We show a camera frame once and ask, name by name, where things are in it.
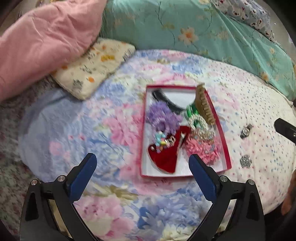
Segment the white bear print pillow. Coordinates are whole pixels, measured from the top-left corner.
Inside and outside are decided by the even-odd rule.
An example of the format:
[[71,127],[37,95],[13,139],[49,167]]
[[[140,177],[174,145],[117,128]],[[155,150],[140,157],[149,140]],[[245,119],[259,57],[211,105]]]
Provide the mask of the white bear print pillow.
[[256,1],[214,0],[211,3],[225,15],[249,25],[271,42],[275,42],[269,12]]

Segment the teal floral pillow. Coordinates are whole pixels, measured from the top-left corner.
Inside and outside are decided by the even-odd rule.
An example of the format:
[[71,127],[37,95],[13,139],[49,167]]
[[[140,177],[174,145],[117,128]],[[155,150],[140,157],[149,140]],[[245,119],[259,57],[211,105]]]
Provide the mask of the teal floral pillow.
[[294,100],[295,61],[256,27],[212,1],[108,1],[100,34],[139,50],[178,50],[234,65]]

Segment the colorful bead hair clip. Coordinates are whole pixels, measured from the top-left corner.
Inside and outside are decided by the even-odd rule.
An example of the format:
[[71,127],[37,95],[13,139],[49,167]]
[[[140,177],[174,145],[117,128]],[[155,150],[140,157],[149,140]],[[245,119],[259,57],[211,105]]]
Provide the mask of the colorful bead hair clip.
[[163,149],[168,148],[167,136],[164,132],[158,131],[154,135],[155,149],[157,153],[160,153]]

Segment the tan claw hair clip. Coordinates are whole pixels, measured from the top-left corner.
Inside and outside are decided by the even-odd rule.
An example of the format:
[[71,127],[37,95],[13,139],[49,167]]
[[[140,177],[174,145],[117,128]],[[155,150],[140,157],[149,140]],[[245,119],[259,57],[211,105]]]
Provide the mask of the tan claw hair clip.
[[196,86],[194,106],[208,125],[215,125],[215,118],[207,101],[204,83]]

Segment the green braided hair band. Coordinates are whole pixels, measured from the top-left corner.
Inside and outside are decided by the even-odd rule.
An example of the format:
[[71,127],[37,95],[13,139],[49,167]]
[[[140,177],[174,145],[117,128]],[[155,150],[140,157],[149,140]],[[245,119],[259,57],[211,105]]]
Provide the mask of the green braided hair band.
[[201,128],[199,118],[197,118],[197,116],[199,116],[199,113],[193,104],[186,107],[184,116],[191,128]]

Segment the purple fluffy scrunchie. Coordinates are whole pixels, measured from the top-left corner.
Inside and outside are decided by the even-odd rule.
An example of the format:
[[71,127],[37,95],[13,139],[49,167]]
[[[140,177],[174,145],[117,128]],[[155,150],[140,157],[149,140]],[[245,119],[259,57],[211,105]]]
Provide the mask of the purple fluffy scrunchie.
[[163,132],[165,135],[175,135],[180,128],[183,118],[172,112],[163,102],[152,103],[147,110],[146,122],[152,127],[153,132]]

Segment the pink fluffy scrunchie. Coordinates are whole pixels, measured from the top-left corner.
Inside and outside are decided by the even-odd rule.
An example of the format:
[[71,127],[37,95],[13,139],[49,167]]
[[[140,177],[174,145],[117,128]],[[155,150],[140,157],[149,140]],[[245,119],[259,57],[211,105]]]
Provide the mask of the pink fluffy scrunchie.
[[202,161],[211,165],[220,159],[222,147],[220,143],[213,139],[208,141],[203,141],[200,139],[188,137],[185,142],[185,151],[188,156],[197,154]]

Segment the silver rhinestone brooch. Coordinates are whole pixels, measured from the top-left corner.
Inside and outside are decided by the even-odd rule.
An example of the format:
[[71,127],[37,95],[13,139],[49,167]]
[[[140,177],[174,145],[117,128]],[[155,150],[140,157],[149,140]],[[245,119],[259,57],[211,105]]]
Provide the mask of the silver rhinestone brooch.
[[252,165],[252,159],[250,158],[249,155],[243,155],[240,158],[240,164],[241,164],[242,168],[250,169],[250,167]]

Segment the pink blanket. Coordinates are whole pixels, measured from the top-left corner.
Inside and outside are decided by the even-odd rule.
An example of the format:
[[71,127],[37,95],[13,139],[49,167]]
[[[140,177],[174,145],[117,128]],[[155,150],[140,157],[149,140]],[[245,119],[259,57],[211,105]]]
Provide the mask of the pink blanket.
[[1,100],[81,56],[95,41],[106,1],[58,1],[29,11],[1,36]]

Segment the black hair comb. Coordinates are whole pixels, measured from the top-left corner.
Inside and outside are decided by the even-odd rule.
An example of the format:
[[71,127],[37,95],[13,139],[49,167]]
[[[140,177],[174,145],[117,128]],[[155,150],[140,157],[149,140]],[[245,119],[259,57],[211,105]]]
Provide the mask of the black hair comb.
[[159,101],[164,102],[168,106],[168,108],[176,114],[180,114],[183,111],[185,111],[185,108],[182,108],[182,107],[176,105],[175,103],[173,103],[171,100],[169,100],[161,89],[154,90],[152,92],[152,97],[158,102]]

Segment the silver wrist watch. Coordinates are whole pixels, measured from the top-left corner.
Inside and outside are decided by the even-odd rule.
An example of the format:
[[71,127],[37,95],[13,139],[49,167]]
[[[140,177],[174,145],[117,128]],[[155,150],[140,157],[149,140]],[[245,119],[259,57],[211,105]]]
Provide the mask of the silver wrist watch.
[[252,124],[248,124],[247,126],[245,126],[240,133],[240,137],[242,139],[247,138],[250,135],[251,129],[253,128]]

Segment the rhinestone hair clip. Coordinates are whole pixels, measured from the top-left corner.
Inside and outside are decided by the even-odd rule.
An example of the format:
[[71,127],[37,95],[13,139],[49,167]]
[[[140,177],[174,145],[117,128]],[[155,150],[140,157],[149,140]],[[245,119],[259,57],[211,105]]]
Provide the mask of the rhinestone hair clip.
[[[185,137],[186,137],[185,133],[180,133],[179,147],[183,144]],[[165,143],[168,148],[172,147],[175,144],[175,142],[176,142],[175,136],[170,136],[169,138],[165,139]]]

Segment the red velvet bow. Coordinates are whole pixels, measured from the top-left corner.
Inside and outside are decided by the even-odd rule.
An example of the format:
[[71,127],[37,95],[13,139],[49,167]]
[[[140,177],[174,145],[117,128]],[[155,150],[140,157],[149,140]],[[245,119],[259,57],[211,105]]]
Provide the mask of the red velvet bow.
[[172,147],[163,149],[160,153],[156,152],[154,144],[149,145],[147,149],[149,157],[158,169],[169,174],[175,173],[177,166],[178,151],[182,146],[181,145],[179,147],[180,133],[185,133],[186,135],[185,140],[183,142],[184,144],[190,132],[191,128],[189,126],[180,126],[175,135],[166,135],[166,138],[169,138],[170,136],[175,136],[176,142]]

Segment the cartoon print cream pillow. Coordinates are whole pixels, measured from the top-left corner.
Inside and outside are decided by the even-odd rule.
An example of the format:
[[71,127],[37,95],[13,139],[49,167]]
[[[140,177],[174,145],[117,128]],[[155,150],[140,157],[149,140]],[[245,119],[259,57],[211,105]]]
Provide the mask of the cartoon print cream pillow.
[[98,38],[84,55],[54,71],[51,76],[75,98],[86,100],[134,53],[132,44]]

